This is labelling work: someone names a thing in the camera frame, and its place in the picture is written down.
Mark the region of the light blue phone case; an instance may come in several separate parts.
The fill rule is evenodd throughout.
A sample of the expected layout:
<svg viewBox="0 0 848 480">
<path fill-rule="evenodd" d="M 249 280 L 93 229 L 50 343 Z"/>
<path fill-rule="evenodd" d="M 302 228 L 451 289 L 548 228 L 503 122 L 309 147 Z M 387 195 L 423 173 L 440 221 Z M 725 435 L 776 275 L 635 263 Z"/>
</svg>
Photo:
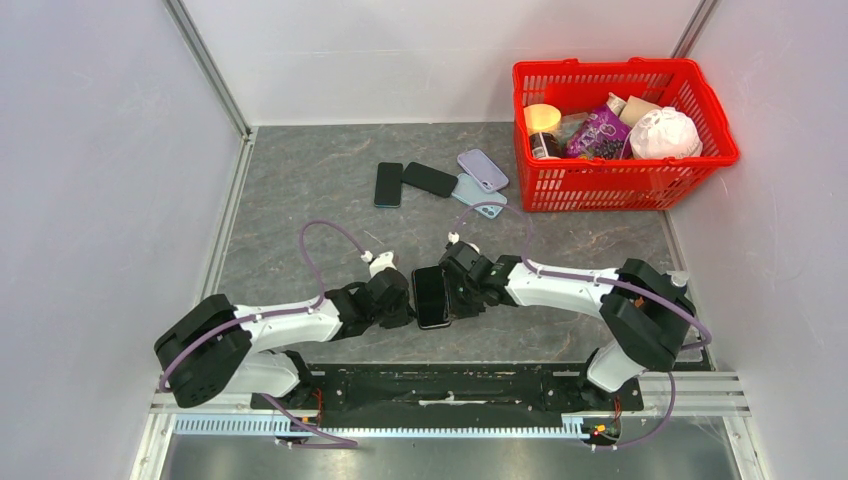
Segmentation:
<svg viewBox="0 0 848 480">
<path fill-rule="evenodd" d="M 488 219 L 496 218 L 508 203 L 507 198 L 499 192 L 484 191 L 467 173 L 457 176 L 457 184 L 451 196 L 466 206 L 482 203 L 475 210 Z"/>
</svg>

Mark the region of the black phone silver edge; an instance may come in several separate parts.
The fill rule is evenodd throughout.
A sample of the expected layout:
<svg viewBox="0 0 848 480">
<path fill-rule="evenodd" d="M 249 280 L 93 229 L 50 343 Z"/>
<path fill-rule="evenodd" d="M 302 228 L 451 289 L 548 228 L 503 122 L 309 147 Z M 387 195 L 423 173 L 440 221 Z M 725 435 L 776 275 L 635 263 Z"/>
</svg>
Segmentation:
<svg viewBox="0 0 848 480">
<path fill-rule="evenodd" d="M 443 272 L 439 266 L 418 268 L 411 275 L 414 309 L 421 330 L 446 328 L 451 324 Z"/>
</svg>

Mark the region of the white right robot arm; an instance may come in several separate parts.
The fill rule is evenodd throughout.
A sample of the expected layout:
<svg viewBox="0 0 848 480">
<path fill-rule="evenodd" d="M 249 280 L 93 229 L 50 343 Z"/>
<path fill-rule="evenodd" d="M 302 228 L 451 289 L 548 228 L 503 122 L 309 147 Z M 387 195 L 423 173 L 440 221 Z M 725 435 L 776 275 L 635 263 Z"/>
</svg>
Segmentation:
<svg viewBox="0 0 848 480">
<path fill-rule="evenodd" d="M 612 341 L 590 356 L 577 382 L 579 400 L 601 409 L 624 384 L 647 371 L 669 372 L 696 327 L 687 289 L 648 263 L 630 258 L 618 268 L 581 270 L 516 255 L 492 261 L 455 241 L 439 261 L 459 317 L 487 307 L 549 307 L 602 320 Z"/>
</svg>

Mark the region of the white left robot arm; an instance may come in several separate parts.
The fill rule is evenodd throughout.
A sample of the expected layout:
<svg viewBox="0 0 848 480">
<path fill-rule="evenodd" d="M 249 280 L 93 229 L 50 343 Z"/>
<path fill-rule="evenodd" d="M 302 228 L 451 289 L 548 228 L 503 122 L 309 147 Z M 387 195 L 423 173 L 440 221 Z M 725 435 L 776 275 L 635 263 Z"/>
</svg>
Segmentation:
<svg viewBox="0 0 848 480">
<path fill-rule="evenodd" d="M 214 294 L 198 303 L 154 344 L 161 391 L 181 408 L 219 394 L 265 393 L 290 408 L 307 405 L 314 383 L 294 344 L 354 338 L 373 326 L 409 323 L 409 282 L 388 267 L 303 302 L 250 307 Z"/>
</svg>

